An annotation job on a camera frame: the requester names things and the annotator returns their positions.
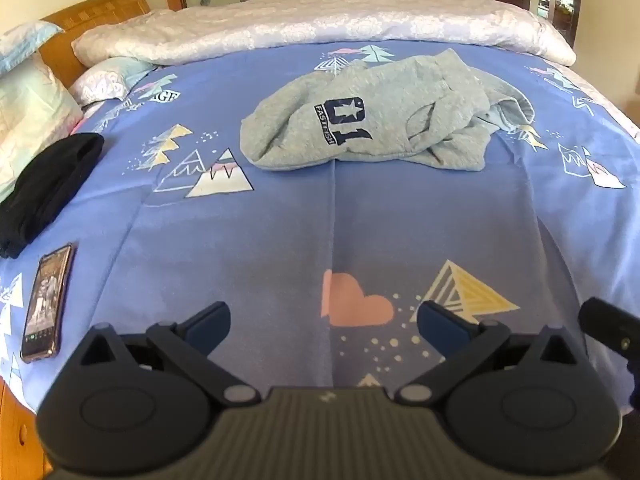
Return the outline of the grey sweat pants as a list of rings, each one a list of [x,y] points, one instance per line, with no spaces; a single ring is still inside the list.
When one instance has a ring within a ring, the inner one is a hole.
[[[240,149],[272,171],[406,160],[480,171],[491,136],[533,123],[525,94],[455,50],[300,76],[244,118]]]

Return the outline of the smartphone in clear case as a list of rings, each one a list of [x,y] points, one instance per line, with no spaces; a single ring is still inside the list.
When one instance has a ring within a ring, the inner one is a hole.
[[[20,356],[31,363],[52,358],[61,344],[66,288],[76,246],[68,243],[44,255],[32,286]]]

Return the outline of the blue patterned bed sheet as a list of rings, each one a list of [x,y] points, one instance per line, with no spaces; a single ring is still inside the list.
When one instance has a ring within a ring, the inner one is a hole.
[[[82,125],[98,166],[58,218],[1,263],[1,376],[38,406],[93,325],[141,333],[217,300],[231,310],[216,363],[259,389],[395,388],[439,362],[416,329],[433,299],[516,332],[577,330],[600,297],[639,310],[639,147],[577,76],[529,54],[457,46],[523,92],[535,118],[495,133],[479,172],[391,160],[271,172],[239,144],[272,92],[350,63],[440,44],[307,44],[164,67]],[[76,246],[56,356],[22,361],[40,259]]]

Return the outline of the black folded garment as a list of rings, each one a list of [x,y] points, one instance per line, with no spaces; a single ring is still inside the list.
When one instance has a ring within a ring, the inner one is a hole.
[[[1,202],[1,257],[15,259],[60,214],[99,161],[104,137],[76,133],[45,148]]]

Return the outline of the floral pastel pillow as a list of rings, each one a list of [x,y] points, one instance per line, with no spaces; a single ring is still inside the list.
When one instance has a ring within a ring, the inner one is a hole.
[[[70,92],[39,54],[1,76],[0,192],[8,196],[29,162],[82,118]]]

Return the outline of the small white blue pillow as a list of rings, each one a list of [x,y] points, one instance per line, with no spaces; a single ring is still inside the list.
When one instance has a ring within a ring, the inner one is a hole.
[[[108,58],[86,70],[70,86],[70,94],[80,106],[110,99],[123,101],[153,70],[154,64],[136,58]]]

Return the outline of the white lilac quilt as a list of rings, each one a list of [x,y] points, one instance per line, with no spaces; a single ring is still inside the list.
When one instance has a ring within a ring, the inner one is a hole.
[[[289,44],[384,40],[498,47],[565,66],[576,61],[549,22],[497,0],[248,0],[153,10],[90,29],[72,49],[87,67],[108,58],[168,66]]]

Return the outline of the light blue pillow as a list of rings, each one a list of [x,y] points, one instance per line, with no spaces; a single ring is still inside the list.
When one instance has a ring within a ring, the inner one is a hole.
[[[63,29],[46,21],[18,25],[1,35],[0,75],[14,70]]]

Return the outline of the wooden headboard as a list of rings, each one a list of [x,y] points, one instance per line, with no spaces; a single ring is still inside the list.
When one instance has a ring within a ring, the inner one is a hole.
[[[146,0],[86,0],[47,16],[46,22],[63,29],[40,49],[43,62],[50,67],[63,86],[70,86],[87,70],[78,61],[72,42],[87,30],[101,25],[122,23],[130,18],[147,14]]]

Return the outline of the wooden bed frame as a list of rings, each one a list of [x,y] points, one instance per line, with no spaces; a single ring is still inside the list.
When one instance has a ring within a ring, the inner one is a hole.
[[[35,415],[1,382],[2,479],[43,479],[47,475],[49,464],[36,434],[35,421]]]

